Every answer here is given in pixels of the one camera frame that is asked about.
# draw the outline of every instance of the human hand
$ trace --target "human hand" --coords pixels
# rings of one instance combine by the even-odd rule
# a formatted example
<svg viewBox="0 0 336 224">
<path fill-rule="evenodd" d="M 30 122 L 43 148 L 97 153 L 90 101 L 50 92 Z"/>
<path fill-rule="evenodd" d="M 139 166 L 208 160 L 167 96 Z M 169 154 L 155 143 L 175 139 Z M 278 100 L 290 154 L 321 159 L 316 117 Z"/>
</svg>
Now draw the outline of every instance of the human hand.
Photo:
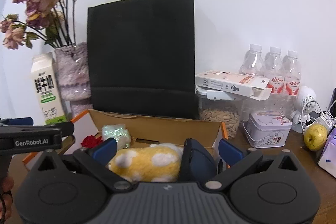
<svg viewBox="0 0 336 224">
<path fill-rule="evenodd" d="M 6 215 L 5 220 L 11 217 L 12 215 L 12 204 L 13 204 L 13 198 L 10 194 L 6 194 L 6 192 L 10 191 L 14 186 L 14 180 L 13 177 L 10 175 L 7 175 L 1 183 L 1 190 L 3 191 L 3 199 L 5 201 L 6 205 Z M 0 218 L 2 217 L 2 203 L 0 202 Z"/>
</svg>

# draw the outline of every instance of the yellow plush toy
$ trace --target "yellow plush toy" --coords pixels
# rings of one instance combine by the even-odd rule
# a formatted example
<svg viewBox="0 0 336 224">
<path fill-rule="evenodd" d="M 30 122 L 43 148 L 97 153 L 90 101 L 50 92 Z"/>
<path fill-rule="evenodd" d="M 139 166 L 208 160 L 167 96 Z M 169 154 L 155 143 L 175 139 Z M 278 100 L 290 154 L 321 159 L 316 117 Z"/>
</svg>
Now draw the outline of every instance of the yellow plush toy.
<svg viewBox="0 0 336 224">
<path fill-rule="evenodd" d="M 182 148 L 170 143 L 122 149 L 108 167 L 129 182 L 173 182 L 179 175 L 182 153 Z"/>
</svg>

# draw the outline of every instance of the white box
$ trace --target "white box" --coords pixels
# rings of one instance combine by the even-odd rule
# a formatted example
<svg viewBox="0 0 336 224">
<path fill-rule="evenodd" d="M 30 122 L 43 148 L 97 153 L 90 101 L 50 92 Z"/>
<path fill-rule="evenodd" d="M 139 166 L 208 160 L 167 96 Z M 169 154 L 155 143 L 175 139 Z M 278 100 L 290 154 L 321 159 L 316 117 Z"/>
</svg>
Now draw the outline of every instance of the white box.
<svg viewBox="0 0 336 224">
<path fill-rule="evenodd" d="M 51 52 L 33 57 L 31 79 L 46 124 L 65 122 L 67 120 L 54 72 L 55 61 Z"/>
<path fill-rule="evenodd" d="M 207 88 L 231 92 L 258 101 L 268 99 L 272 89 L 266 88 L 268 78 L 241 75 L 232 72 L 209 70 L 195 75 L 195 84 Z"/>
</svg>

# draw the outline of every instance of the pink fuzzy vase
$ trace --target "pink fuzzy vase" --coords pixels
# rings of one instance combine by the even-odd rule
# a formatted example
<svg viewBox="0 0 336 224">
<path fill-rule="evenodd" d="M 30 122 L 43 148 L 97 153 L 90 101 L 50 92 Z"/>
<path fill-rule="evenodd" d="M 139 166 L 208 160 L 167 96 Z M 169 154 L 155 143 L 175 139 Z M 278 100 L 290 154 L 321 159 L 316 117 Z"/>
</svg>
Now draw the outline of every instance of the pink fuzzy vase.
<svg viewBox="0 0 336 224">
<path fill-rule="evenodd" d="M 92 108 L 87 43 L 55 49 L 57 79 L 62 99 L 70 101 L 72 116 Z"/>
</svg>

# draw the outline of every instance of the metal screw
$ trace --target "metal screw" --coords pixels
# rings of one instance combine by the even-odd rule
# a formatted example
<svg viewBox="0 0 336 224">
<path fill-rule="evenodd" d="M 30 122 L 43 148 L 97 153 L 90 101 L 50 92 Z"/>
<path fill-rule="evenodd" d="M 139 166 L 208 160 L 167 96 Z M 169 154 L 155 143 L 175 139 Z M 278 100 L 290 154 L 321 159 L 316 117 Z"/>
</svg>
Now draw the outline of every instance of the metal screw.
<svg viewBox="0 0 336 224">
<path fill-rule="evenodd" d="M 131 184 L 128 181 L 120 180 L 120 181 L 117 181 L 113 186 L 117 190 L 126 190 L 131 186 Z"/>
<path fill-rule="evenodd" d="M 205 183 L 205 187 L 211 190 L 217 190 L 220 187 L 222 187 L 222 184 L 217 180 L 209 180 L 208 182 Z"/>
</svg>

